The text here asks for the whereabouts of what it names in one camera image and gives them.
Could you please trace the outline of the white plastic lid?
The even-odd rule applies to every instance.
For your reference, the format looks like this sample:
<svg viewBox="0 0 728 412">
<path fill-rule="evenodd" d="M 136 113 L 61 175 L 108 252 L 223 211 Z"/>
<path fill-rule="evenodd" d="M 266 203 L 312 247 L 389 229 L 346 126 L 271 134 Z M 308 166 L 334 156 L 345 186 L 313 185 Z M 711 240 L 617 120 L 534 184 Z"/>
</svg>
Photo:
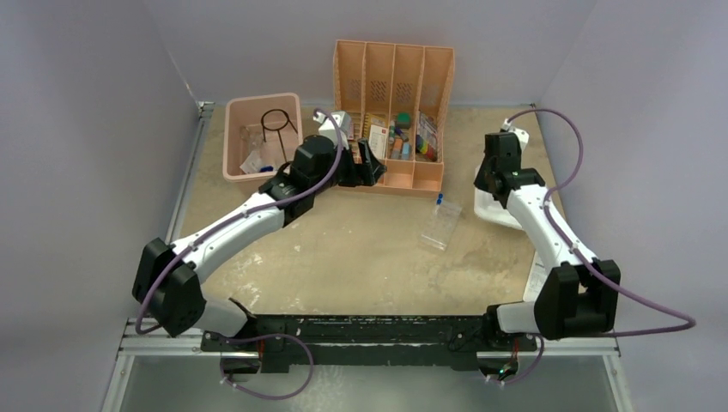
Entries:
<svg viewBox="0 0 728 412">
<path fill-rule="evenodd" d="M 476 216 L 484 221 L 510 227 L 515 230 L 523 230 L 520 223 L 489 192 L 482 191 L 478 188 L 474 190 L 473 210 Z"/>
</svg>

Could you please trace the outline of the clear test tube rack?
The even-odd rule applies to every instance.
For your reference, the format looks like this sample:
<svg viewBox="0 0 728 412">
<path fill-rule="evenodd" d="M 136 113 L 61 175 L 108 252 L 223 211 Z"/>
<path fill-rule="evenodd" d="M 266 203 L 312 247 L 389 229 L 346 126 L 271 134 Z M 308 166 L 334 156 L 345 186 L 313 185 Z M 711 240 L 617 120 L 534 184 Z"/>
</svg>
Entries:
<svg viewBox="0 0 728 412">
<path fill-rule="evenodd" d="M 420 235 L 420 241 L 437 250 L 445 251 L 458 225 L 462 207 L 443 198 L 440 206 L 436 205 Z"/>
</svg>

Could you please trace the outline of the black tripod ring stand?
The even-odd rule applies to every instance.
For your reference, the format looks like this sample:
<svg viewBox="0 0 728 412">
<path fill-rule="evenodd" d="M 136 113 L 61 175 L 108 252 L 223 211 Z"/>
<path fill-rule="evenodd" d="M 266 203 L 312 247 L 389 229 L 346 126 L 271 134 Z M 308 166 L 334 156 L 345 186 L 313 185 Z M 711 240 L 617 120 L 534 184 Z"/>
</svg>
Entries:
<svg viewBox="0 0 728 412">
<path fill-rule="evenodd" d="M 281 114 L 282 117 L 285 119 L 285 121 L 282 122 L 279 125 L 268 126 L 266 124 L 266 118 L 269 117 L 271 115 L 271 113 Z M 284 145 L 284 142 L 283 142 L 282 131 L 289 126 L 294 132 L 298 132 L 298 130 L 295 127 L 295 125 L 294 125 L 294 123 L 293 123 L 290 115 L 288 114 L 288 112 L 286 112 L 286 111 L 284 111 L 283 109 L 280 109 L 280 108 L 269 109 L 268 111 L 266 111 L 266 112 L 264 112 L 262 114 L 262 116 L 260 118 L 260 126 L 261 126 L 261 129 L 262 129 L 262 135 L 263 135 L 264 142 L 267 142 L 267 135 L 266 135 L 266 133 L 268 131 L 275 132 L 277 134 L 279 146 L 280 146 L 280 149 L 281 149 L 281 152 L 282 152 L 282 157 L 283 157 L 283 159 L 286 162 L 288 162 L 288 154 L 287 154 L 287 150 L 286 150 L 286 147 Z"/>
</svg>

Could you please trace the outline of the small glass beaker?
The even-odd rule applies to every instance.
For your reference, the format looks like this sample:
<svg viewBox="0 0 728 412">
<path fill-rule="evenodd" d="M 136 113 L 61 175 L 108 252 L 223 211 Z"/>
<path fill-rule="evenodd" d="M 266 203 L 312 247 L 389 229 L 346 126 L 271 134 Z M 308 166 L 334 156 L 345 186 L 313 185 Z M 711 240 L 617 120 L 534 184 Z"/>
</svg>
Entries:
<svg viewBox="0 0 728 412">
<path fill-rule="evenodd" d="M 241 126 L 240 140 L 243 149 L 247 151 L 258 150 L 264 144 L 264 133 L 260 128 Z"/>
</svg>

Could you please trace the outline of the white plastic packet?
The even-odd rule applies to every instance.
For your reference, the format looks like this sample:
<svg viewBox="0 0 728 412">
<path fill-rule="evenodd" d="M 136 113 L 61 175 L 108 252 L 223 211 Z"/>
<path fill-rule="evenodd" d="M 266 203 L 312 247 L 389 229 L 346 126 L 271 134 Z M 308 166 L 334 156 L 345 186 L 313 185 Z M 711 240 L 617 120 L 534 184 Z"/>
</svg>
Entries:
<svg viewBox="0 0 728 412">
<path fill-rule="evenodd" d="M 257 174 L 259 169 L 268 166 L 268 162 L 261 155 L 259 150 L 252 150 L 240 165 L 244 174 Z"/>
</svg>

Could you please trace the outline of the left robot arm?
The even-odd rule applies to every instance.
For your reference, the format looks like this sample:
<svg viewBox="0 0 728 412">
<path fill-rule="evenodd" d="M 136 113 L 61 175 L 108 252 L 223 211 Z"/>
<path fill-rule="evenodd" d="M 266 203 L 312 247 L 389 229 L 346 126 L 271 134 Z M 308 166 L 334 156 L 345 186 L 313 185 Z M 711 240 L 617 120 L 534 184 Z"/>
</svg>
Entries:
<svg viewBox="0 0 728 412">
<path fill-rule="evenodd" d="M 203 294 L 207 277 L 264 236 L 286 227 L 314 205 L 315 197 L 333 186 L 374 186 L 386 166 L 366 140 L 358 141 L 361 160 L 350 149 L 320 135 L 308 136 L 238 208 L 185 238 L 166 243 L 156 238 L 144 246 L 132 288 L 149 315 L 169 336 L 191 328 L 222 335 L 233 350 L 249 349 L 256 339 L 250 313 L 233 299 Z"/>
</svg>

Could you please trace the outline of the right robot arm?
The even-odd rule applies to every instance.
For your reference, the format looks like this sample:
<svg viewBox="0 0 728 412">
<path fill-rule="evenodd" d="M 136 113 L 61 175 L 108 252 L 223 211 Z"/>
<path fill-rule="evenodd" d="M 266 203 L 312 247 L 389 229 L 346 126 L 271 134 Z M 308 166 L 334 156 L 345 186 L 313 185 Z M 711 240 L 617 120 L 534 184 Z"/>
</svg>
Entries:
<svg viewBox="0 0 728 412">
<path fill-rule="evenodd" d="M 549 188 L 534 168 L 521 166 L 522 148 L 512 131 L 488 133 L 475 187 L 488 193 L 522 227 L 543 263 L 546 280 L 535 300 L 491 305 L 483 341 L 502 349 L 516 335 L 549 340 L 593 336 L 614 326 L 621 280 L 612 260 L 584 247 L 561 215 L 549 211 Z"/>
</svg>

